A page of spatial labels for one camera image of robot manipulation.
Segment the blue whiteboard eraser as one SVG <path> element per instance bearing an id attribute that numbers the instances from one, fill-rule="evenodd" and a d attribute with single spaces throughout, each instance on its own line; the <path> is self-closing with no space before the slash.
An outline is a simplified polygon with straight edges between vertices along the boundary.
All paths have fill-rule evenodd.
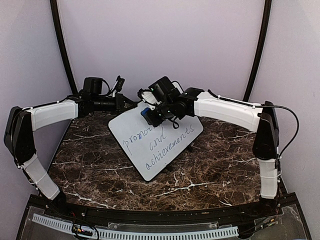
<path id="1" fill-rule="evenodd" d="M 140 112 L 140 114 L 145 118 L 147 116 L 147 113 L 149 112 L 150 108 L 146 107 L 144 110 Z"/>

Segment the white whiteboard with black frame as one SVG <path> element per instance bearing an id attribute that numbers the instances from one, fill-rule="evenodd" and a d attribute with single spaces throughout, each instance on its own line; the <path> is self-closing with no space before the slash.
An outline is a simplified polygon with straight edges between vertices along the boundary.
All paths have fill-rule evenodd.
<path id="1" fill-rule="evenodd" d="M 169 120 L 153 127 L 141 112 L 156 99 L 149 91 L 142 96 L 147 102 L 141 101 L 136 108 L 110 120 L 108 128 L 142 178 L 149 182 L 204 131 L 204 126 L 198 117 L 185 116 L 176 120 L 177 129 Z"/>

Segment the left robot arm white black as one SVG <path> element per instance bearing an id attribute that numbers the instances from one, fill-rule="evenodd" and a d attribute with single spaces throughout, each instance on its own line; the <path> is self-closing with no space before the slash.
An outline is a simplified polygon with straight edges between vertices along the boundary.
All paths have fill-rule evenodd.
<path id="1" fill-rule="evenodd" d="M 103 95 L 69 95 L 62 100 L 39 106 L 10 110 L 4 133 L 4 144 L 13 156 L 18 169 L 42 196 L 52 201 L 51 210 L 60 218 L 67 218 L 71 213 L 65 203 L 66 195 L 51 179 L 37 156 L 34 132 L 67 120 L 89 116 L 95 112 L 122 113 L 131 104 L 123 94 Z"/>

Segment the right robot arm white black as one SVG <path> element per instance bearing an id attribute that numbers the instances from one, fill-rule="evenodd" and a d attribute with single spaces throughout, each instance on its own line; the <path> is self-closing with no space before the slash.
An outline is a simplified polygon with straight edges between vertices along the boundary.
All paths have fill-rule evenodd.
<path id="1" fill-rule="evenodd" d="M 252 152 L 260 170 L 260 196 L 255 213 L 266 217 L 275 208 L 278 193 L 279 125 L 274 105 L 248 103 L 214 94 L 210 90 L 190 87 L 180 92 L 150 88 L 141 93 L 148 108 L 141 112 L 149 125 L 159 126 L 165 120 L 189 117 L 206 117 L 231 123 L 255 133 Z"/>

